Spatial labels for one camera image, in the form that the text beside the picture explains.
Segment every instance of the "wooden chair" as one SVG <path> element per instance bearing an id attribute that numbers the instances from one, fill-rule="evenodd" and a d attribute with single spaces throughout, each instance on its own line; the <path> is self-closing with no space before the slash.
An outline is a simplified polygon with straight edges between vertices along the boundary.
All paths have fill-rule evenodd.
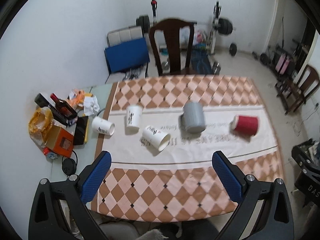
<path id="1" fill-rule="evenodd" d="M 305 81 L 300 85 L 301 80 L 303 79 L 306 71 L 309 71 L 309 75 L 305 79 Z M 308 93 L 305 95 L 307 90 L 311 87 L 311 85 L 317 82 L 317 85 Z M 316 91 L 316 89 L 320 86 L 320 78 L 317 70 L 310 65 L 307 65 L 305 69 L 302 72 L 301 77 L 299 78 L 297 83 L 294 83 L 293 81 L 286 79 L 284 81 L 284 84 L 282 85 L 282 89 L 278 93 L 277 97 L 279 97 L 284 90 L 289 90 L 289 94 L 287 96 L 287 99 L 293 95 L 295 98 L 295 102 L 288 108 L 288 110 L 285 112 L 285 114 L 288 114 L 290 111 L 296 112 L 297 109 L 302 105 L 302 103 L 306 103 L 307 99 Z"/>
<path id="2" fill-rule="evenodd" d="M 180 36 L 180 29 L 186 26 L 190 28 L 190 36 L 188 41 L 186 65 L 184 69 L 181 69 L 179 36 Z M 164 74 L 162 72 L 159 52 L 158 52 L 158 48 L 156 46 L 156 41 L 155 41 L 155 32 L 157 30 L 163 31 L 163 34 L 164 34 L 164 39 L 167 44 L 167 50 L 168 50 L 169 60 L 170 60 L 170 73 Z M 155 56 L 156 66 L 158 68 L 159 76 L 198 74 L 196 71 L 194 71 L 189 67 L 194 33 L 195 33 L 195 30 L 192 23 L 185 22 L 180 19 L 174 19 L 174 18 L 165 19 L 150 28 L 149 39 L 150 39 L 151 47 L 153 50 L 153 54 Z"/>

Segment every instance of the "cardboard box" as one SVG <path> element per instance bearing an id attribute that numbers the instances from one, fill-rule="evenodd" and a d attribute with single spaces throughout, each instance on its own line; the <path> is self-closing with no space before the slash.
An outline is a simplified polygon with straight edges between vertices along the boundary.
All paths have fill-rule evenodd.
<path id="1" fill-rule="evenodd" d="M 54 125 L 45 146 L 59 155 L 70 158 L 73 150 L 73 135 L 62 127 Z"/>

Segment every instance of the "tile floor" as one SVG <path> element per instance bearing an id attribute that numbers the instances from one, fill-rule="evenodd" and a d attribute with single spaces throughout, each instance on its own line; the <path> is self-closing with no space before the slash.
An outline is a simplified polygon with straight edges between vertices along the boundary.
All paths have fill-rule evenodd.
<path id="1" fill-rule="evenodd" d="M 161 56 L 161 61 L 165 61 L 166 57 Z M 291 194 L 290 192 L 295 189 L 294 181 L 299 173 L 300 169 L 291 158 L 291 149 L 293 146 L 307 140 L 307 135 L 301 126 L 301 132 L 297 133 L 294 131 L 292 126 L 293 124 L 301 124 L 301 116 L 297 111 L 295 114 L 284 115 L 284 109 L 280 102 L 280 99 L 276 97 L 276 90 L 274 85 L 276 84 L 276 78 L 272 72 L 263 66 L 259 61 L 253 59 L 252 55 L 245 53 L 237 53 L 235 57 L 231 57 L 230 54 L 225 51 L 216 51 L 216 54 L 209 59 L 210 61 L 217 60 L 221 66 L 221 75 L 231 75 L 231 76 L 244 76 L 250 77 L 253 79 L 256 87 L 258 88 L 262 99 L 265 102 L 268 113 L 271 118 L 271 122 L 275 128 L 277 137 L 280 141 L 282 154 L 283 154 L 283 167 L 285 171 L 285 183 L 289 193 L 289 198 L 291 201 L 292 213 L 294 218 L 294 227 L 295 227 L 295 239 L 299 238 L 303 232 L 304 221 L 310 210 L 310 207 L 302 207 L 303 195 L 300 192 L 295 192 Z M 158 76 L 157 68 L 155 67 L 155 61 L 153 54 L 150 53 L 150 64 L 148 75 L 149 77 Z M 181 65 L 184 66 L 185 59 L 182 58 Z M 124 74 L 117 73 L 112 74 L 107 83 L 113 83 L 122 80 Z M 259 214 L 262 201 L 257 203 L 255 212 L 250 220 L 246 230 L 244 231 L 242 238 L 249 235 L 255 219 Z M 217 227 L 218 230 L 221 230 L 225 223 L 230 218 L 230 214 L 220 215 L 210 218 L 211 222 Z M 140 233 L 144 233 L 149 229 L 149 223 L 135 222 L 135 226 L 138 228 Z"/>

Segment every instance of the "silver bolt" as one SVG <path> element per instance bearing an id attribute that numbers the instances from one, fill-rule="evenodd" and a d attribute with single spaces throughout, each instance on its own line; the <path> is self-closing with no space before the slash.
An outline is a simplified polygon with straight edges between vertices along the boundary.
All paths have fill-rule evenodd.
<path id="1" fill-rule="evenodd" d="M 76 174 L 73 174 L 69 177 L 69 180 L 71 181 L 75 181 L 78 178 L 78 176 Z"/>
<path id="2" fill-rule="evenodd" d="M 40 181 L 40 184 L 41 185 L 44 185 L 44 184 L 46 184 L 47 183 L 47 179 L 41 179 L 41 181 Z"/>
<path id="3" fill-rule="evenodd" d="M 247 175 L 247 180 L 254 181 L 255 177 L 251 174 Z"/>
<path id="4" fill-rule="evenodd" d="M 284 183 L 284 182 L 283 182 L 283 179 L 281 179 L 281 178 L 278 178 L 278 179 L 277 179 L 277 182 L 278 182 L 280 185 Z"/>

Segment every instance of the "diamond pattern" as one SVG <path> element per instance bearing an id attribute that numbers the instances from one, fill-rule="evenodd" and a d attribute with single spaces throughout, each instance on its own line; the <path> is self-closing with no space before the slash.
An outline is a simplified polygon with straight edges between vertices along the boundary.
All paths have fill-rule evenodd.
<path id="1" fill-rule="evenodd" d="M 259 180 L 272 182 L 283 178 L 279 151 L 236 165 Z M 110 170 L 106 183 L 99 188 L 101 198 L 98 199 L 101 200 L 95 210 L 104 215 L 171 222 L 216 216 L 236 208 L 212 167 L 171 171 Z M 114 185 L 117 180 L 119 183 L 125 181 L 122 187 L 119 183 Z"/>
<path id="2" fill-rule="evenodd" d="M 137 102 L 145 108 L 182 107 L 188 98 L 203 106 L 262 104 L 249 78 L 164 76 L 119 82 L 111 110 L 125 110 Z"/>

